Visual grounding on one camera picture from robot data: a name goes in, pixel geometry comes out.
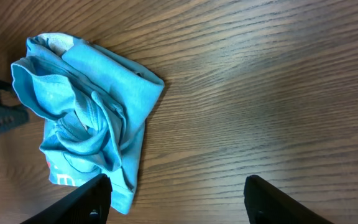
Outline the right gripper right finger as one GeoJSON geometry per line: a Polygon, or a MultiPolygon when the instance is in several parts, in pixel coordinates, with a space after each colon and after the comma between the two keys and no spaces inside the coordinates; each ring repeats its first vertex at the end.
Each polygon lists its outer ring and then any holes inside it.
{"type": "Polygon", "coordinates": [[[250,224],[333,224],[258,175],[246,178],[244,204],[250,224]]]}

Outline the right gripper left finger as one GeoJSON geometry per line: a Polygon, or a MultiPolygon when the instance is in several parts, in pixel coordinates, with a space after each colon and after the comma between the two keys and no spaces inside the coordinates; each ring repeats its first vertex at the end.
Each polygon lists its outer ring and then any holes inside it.
{"type": "Polygon", "coordinates": [[[99,174],[22,224],[106,224],[111,181],[99,174]]]}

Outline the light blue printed t-shirt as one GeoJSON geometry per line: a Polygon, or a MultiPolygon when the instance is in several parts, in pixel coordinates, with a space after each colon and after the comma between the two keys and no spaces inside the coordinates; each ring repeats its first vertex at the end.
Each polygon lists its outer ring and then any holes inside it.
{"type": "Polygon", "coordinates": [[[164,82],[143,65],[63,33],[29,37],[11,65],[13,89],[45,121],[40,151],[57,185],[79,187],[98,174],[111,206],[127,214],[137,188],[145,121],[164,82]]]}

